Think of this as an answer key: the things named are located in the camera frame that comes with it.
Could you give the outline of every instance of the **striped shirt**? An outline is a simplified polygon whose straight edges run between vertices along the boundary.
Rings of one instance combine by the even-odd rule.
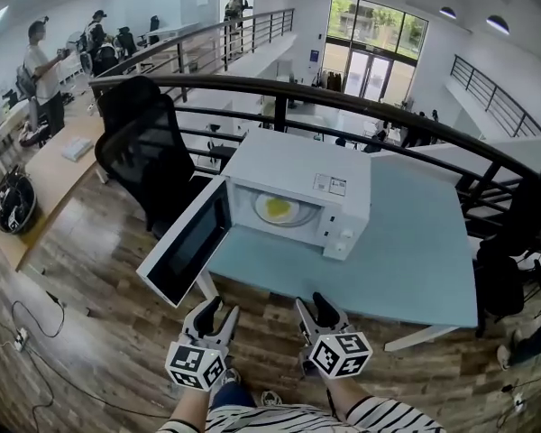
[[[357,403],[347,413],[346,422],[337,420],[318,408],[302,404],[256,409],[223,406],[208,413],[205,428],[208,433],[263,433],[277,430],[291,433],[445,433],[437,422],[419,410],[399,401],[376,397],[368,397]],[[197,433],[198,430],[186,422],[170,420],[159,432]]]

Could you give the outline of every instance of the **microwave door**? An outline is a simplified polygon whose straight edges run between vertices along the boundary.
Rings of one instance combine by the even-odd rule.
[[[176,308],[230,227],[226,182],[218,175],[174,222],[136,272]]]

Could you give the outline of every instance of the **light blue table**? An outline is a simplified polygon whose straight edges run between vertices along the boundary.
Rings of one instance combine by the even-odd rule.
[[[472,251],[453,186],[372,160],[371,219],[344,262],[320,249],[234,226],[207,269],[289,297],[319,291],[337,306],[428,327],[385,346],[477,326]]]

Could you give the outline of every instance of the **label sticker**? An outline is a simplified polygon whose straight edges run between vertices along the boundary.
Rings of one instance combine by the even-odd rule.
[[[331,186],[331,177],[327,175],[321,175],[320,173],[317,173],[315,175],[315,186],[313,187],[313,189],[318,189],[319,191],[328,192],[330,186]]]
[[[331,194],[344,197],[346,193],[346,180],[317,173],[315,175],[315,185],[313,186],[313,189],[330,192]]]
[[[346,192],[346,180],[341,180],[339,178],[331,178],[331,185],[328,192],[331,192],[338,196],[344,196],[344,193]]]

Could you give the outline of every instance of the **power outlet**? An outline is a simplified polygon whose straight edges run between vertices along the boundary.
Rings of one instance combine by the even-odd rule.
[[[18,351],[18,353],[21,353],[22,350],[24,350],[24,347],[26,346],[26,342],[28,341],[28,331],[22,327],[18,330],[18,335],[16,336],[16,339],[14,340],[14,348]]]
[[[513,404],[515,405],[515,412],[519,413],[525,408],[525,402],[523,401],[523,393],[517,393],[513,396]]]

